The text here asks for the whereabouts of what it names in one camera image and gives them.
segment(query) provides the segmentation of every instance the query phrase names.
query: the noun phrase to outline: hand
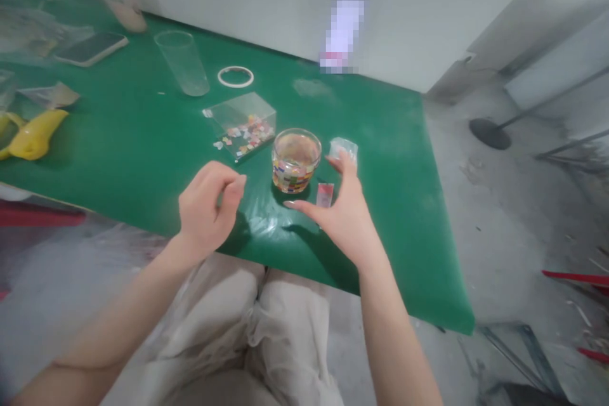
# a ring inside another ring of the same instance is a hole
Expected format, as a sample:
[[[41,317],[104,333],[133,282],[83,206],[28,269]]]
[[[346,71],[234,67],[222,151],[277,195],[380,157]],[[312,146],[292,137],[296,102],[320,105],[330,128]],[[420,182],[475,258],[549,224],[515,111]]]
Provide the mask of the hand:
[[[289,208],[309,216],[325,231],[338,248],[355,264],[360,274],[384,256],[368,205],[363,197],[357,166],[344,151],[339,160],[327,157],[336,171],[343,175],[343,184],[331,208],[322,208],[303,200],[284,202]]]
[[[192,266],[219,248],[235,225],[247,176],[209,162],[180,195],[181,255]],[[222,205],[218,197],[222,194]]]

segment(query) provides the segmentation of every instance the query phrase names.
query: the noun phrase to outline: smartphone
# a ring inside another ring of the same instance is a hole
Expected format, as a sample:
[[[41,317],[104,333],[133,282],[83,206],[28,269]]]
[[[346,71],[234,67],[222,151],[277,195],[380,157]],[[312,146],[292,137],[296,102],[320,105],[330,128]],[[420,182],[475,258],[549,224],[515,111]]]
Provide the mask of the smartphone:
[[[55,58],[78,67],[90,67],[127,44],[129,40],[124,35],[100,32],[59,51]]]

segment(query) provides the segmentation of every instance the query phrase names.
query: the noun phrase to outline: clear plastic box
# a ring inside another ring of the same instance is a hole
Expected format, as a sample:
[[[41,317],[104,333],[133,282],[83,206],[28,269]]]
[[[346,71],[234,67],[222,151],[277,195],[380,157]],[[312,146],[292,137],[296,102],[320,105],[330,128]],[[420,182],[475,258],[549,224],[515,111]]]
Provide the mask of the clear plastic box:
[[[203,110],[214,133],[235,161],[243,159],[275,137],[277,113],[255,92],[231,98]]]

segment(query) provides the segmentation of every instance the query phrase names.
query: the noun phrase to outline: white tape roll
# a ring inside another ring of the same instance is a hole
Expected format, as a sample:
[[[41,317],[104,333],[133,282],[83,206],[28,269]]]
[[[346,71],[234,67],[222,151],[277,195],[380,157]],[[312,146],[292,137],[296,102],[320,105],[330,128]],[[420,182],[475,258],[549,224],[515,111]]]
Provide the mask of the white tape roll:
[[[246,82],[242,82],[241,84],[231,84],[230,82],[226,82],[224,79],[222,79],[222,75],[229,71],[240,71],[243,73],[247,73],[247,74],[249,74],[249,79]],[[254,74],[251,72],[251,70],[249,70],[245,67],[237,67],[237,66],[233,65],[231,67],[226,67],[225,69],[221,69],[218,72],[218,80],[220,83],[224,84],[226,87],[240,89],[240,88],[248,87],[252,82],[254,82]]]

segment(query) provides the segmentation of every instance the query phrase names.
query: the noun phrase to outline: yellow object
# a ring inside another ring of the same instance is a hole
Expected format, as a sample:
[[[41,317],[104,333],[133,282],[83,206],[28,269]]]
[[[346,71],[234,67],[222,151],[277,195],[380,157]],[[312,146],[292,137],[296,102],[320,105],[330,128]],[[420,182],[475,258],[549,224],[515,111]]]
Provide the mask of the yellow object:
[[[11,155],[25,160],[40,159],[48,152],[51,136],[67,115],[67,111],[50,110],[30,122],[25,122],[14,113],[5,113],[3,118],[0,118],[0,133],[8,123],[3,120],[4,117],[14,122],[19,127],[19,132],[6,148],[0,150],[0,160]]]

